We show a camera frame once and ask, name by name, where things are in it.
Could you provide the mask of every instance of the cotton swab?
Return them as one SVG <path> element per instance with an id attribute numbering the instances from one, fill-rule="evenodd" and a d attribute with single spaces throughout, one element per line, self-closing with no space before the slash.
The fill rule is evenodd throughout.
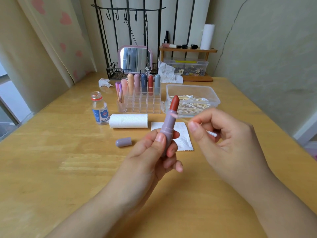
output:
<path id="1" fill-rule="evenodd" d="M 177 114 L 171 113 L 171 116 L 172 116 L 173 118 L 175 118 L 175 119 L 181 119 L 181 120 L 185 121 L 186 123 L 189 123 L 186 119 L 181 118 L 181 117 L 178 116 Z M 216 134 L 216 133 L 211 132 L 211 131 L 208 131 L 208 130 L 206 130 L 206 131 L 207 131 L 208 134 L 210 134 L 210 135 L 212 135 L 212 136 L 214 136 L 214 137 L 217 137 L 217 134 Z"/>

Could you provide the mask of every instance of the bottle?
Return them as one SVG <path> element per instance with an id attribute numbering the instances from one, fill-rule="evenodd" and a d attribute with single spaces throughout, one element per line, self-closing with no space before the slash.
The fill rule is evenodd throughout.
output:
<path id="1" fill-rule="evenodd" d="M 91 107 L 93 109 L 93 114 L 95 115 L 97 124 L 109 124 L 110 115 L 108 112 L 107 103 L 102 99 L 101 92 L 92 92 L 91 99 L 93 101 Z"/>

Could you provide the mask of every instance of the bottle label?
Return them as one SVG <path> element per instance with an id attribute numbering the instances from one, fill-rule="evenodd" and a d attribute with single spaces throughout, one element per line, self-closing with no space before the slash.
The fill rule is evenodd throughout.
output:
<path id="1" fill-rule="evenodd" d="M 105 122 L 105 121 L 109 120 L 109 118 L 110 118 L 107 108 L 103 108 L 103 109 L 99 109 L 99 110 L 93 109 L 93 115 L 95 115 L 96 121 L 98 123 Z"/>

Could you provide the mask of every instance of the wooden shelf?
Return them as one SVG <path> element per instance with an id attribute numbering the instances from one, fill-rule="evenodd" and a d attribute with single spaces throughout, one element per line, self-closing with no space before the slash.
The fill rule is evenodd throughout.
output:
<path id="1" fill-rule="evenodd" d="M 197 49 L 182 49 L 182 48 L 167 48 L 167 47 L 159 47 L 160 51 L 168 51 L 168 52 L 193 52 L 193 53 L 216 53 L 218 50 L 216 49 L 209 49 L 209 50 L 202 50 L 200 48 Z"/>
<path id="2" fill-rule="evenodd" d="M 185 76 L 183 75 L 183 81 L 193 81 L 193 82 L 212 82 L 214 79 L 212 76 L 205 73 L 204 76 Z"/>

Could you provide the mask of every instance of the small wooden stand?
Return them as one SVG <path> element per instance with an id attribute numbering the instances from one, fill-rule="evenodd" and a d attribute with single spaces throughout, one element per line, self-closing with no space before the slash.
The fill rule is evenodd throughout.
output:
<path id="1" fill-rule="evenodd" d="M 159 47 L 159 50 L 161 51 L 161 61 L 164 61 L 164 52 L 192 52 L 192 53 L 206 53 L 205 60 L 208 61 L 209 53 L 216 53 L 218 50 L 216 49 L 209 49 L 209 50 L 202 50 L 200 48 L 197 49 L 182 49 L 182 48 L 167 48 L 167 47 Z M 204 76 L 185 76 L 183 75 L 184 81 L 200 81 L 200 82 L 212 82 L 213 78 L 205 73 Z"/>

